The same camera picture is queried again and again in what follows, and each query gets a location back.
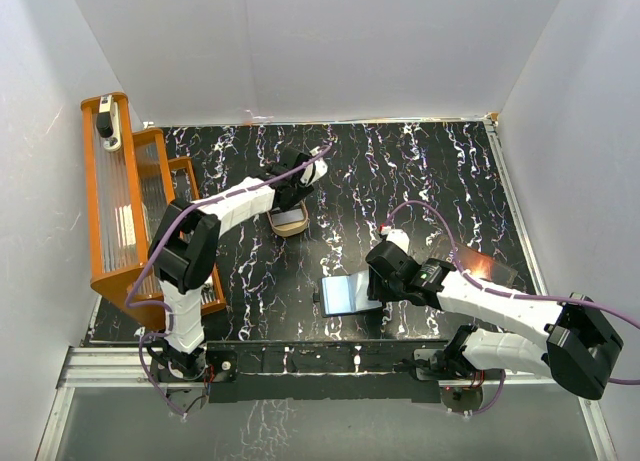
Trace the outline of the blue credit card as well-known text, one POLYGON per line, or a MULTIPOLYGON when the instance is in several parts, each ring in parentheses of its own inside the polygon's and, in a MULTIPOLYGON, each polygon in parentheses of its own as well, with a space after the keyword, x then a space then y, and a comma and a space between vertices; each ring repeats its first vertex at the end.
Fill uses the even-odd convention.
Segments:
POLYGON ((356 315, 381 309, 383 303, 368 295, 369 272, 324 277, 319 283, 319 305, 323 317, 356 315))

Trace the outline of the white magnetic stripe card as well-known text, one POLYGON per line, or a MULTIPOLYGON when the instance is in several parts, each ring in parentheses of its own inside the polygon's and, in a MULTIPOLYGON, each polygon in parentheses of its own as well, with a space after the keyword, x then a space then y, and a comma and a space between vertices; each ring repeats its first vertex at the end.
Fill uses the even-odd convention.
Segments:
POLYGON ((271 219, 275 225, 285 225, 304 221, 305 214, 300 207, 297 207, 288 211, 274 212, 271 219))

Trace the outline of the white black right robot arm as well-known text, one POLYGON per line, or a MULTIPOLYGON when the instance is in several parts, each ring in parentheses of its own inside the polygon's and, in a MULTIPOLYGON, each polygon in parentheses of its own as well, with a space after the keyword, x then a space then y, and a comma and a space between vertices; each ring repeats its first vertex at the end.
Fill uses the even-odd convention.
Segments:
POLYGON ((453 264, 416 262, 384 240, 366 256, 372 297, 473 317, 499 332, 462 327, 441 356, 445 369, 466 378, 492 369, 553 379, 572 394, 601 399, 624 343, 591 301, 536 300, 493 283, 475 284, 453 264))

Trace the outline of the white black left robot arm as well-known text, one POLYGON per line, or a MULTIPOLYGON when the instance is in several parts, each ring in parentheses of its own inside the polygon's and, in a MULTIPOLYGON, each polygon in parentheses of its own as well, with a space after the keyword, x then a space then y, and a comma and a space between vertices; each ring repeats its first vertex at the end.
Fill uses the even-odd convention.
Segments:
POLYGON ((304 200, 327 173, 323 155, 328 150, 305 153, 287 147, 277 162, 221 193, 200 201, 171 201, 149 251, 166 305, 158 363, 186 380, 204 373, 201 291, 213 272, 220 238, 251 218, 288 211, 304 200))

